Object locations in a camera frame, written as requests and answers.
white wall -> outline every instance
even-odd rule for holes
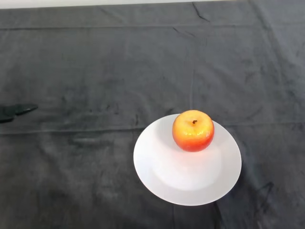
[[[189,2],[189,1],[215,1],[215,0],[0,0],[0,9]]]

plate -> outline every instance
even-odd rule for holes
[[[151,123],[139,136],[133,152],[135,170],[143,184],[168,202],[196,206],[211,203],[236,184],[242,159],[231,134],[213,121],[214,139],[200,152],[185,152],[173,140],[179,114]]]

table surface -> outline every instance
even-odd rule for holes
[[[0,10],[1,229],[305,227],[305,2]],[[197,207],[140,182],[154,120],[208,113],[236,139],[235,187]]]

tablecloth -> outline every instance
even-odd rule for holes
[[[305,227],[305,2],[0,10],[1,229]],[[139,180],[154,120],[206,112],[242,171],[220,200],[185,207]]]

apple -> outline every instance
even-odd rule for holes
[[[210,145],[213,137],[213,121],[201,111],[185,111],[173,123],[173,139],[185,151],[201,151]]]

